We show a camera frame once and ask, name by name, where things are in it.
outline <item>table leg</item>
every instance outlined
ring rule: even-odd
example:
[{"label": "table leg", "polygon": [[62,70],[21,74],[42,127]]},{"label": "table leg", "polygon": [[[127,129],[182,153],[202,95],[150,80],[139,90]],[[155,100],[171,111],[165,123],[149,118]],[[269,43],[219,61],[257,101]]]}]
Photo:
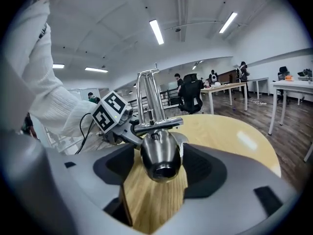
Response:
[{"label": "table leg", "polygon": [[308,158],[310,157],[310,155],[312,154],[312,151],[313,151],[313,143],[311,144],[310,148],[309,148],[309,151],[307,152],[305,158],[304,158],[304,162],[306,162],[308,160]]},{"label": "table leg", "polygon": [[268,96],[269,96],[269,79],[268,79]]},{"label": "table leg", "polygon": [[284,124],[284,118],[285,118],[285,111],[286,111],[286,102],[287,102],[287,91],[284,91],[284,96],[283,96],[283,111],[282,111],[282,116],[280,119],[280,125]]},{"label": "table leg", "polygon": [[214,115],[213,98],[212,98],[212,93],[211,93],[211,92],[209,92],[209,99],[210,99],[210,110],[211,110],[211,114]]},{"label": "table leg", "polygon": [[231,101],[231,89],[228,89],[228,92],[229,92],[229,105],[232,106],[233,103]]},{"label": "table leg", "polygon": [[247,92],[246,92],[246,84],[245,84],[245,111],[248,110],[248,96],[247,96]]},{"label": "table leg", "polygon": [[256,92],[257,92],[257,99],[260,99],[260,94],[259,94],[259,81],[256,81]]},{"label": "table leg", "polygon": [[273,131],[275,114],[276,114],[276,106],[277,106],[277,89],[274,90],[274,96],[273,96],[272,119],[270,121],[270,126],[269,126],[269,130],[268,130],[268,134],[270,134],[270,135],[272,135],[272,131]]}]

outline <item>white sweater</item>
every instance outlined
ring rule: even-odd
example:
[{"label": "white sweater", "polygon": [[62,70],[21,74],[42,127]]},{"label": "white sweater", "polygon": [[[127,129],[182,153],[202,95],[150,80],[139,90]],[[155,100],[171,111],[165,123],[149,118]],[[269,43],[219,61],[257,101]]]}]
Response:
[{"label": "white sweater", "polygon": [[[96,105],[78,100],[55,77],[49,26],[39,39],[49,14],[49,0],[39,0],[21,12],[10,26],[3,54],[36,95],[30,114],[55,134],[77,137],[81,135],[79,122],[82,116]],[[84,132],[91,120],[90,115],[84,118]]]}]

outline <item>black and white tag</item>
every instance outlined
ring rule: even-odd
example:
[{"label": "black and white tag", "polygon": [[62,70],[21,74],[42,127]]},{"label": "black and white tag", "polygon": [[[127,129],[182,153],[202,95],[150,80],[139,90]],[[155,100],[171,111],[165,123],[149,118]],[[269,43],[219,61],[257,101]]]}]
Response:
[{"label": "black and white tag", "polygon": [[119,114],[122,113],[125,107],[125,103],[123,103],[123,101],[114,94],[108,96],[104,101],[106,101],[106,103],[110,105]]},{"label": "black and white tag", "polygon": [[104,133],[115,123],[102,105],[99,105],[92,116]]}]

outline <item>black office chair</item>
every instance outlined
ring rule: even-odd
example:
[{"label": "black office chair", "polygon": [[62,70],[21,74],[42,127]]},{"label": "black office chair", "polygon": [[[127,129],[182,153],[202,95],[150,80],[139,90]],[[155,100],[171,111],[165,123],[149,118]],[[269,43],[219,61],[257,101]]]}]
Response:
[{"label": "black office chair", "polygon": [[184,104],[179,105],[181,111],[196,113],[201,110],[203,105],[200,99],[202,81],[197,79],[197,74],[189,74],[184,77],[184,84],[181,86],[180,93],[184,99]]},{"label": "black office chair", "polygon": [[[287,67],[286,66],[283,66],[283,67],[280,67],[279,68],[279,72],[277,74],[278,76],[278,81],[281,81],[281,80],[285,80],[286,76],[289,75],[290,72],[287,70]],[[280,95],[278,95],[277,97],[277,103],[281,100],[283,100],[283,95],[284,95],[284,90],[278,90],[280,92]]]}]

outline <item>orange object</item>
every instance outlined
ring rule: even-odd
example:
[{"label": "orange object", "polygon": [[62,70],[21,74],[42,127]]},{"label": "orange object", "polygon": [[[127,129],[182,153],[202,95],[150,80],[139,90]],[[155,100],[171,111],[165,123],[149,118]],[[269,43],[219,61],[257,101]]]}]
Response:
[{"label": "orange object", "polygon": [[291,75],[287,75],[287,76],[285,77],[285,80],[286,80],[286,81],[293,81],[293,79],[292,79],[292,76],[291,76]]}]

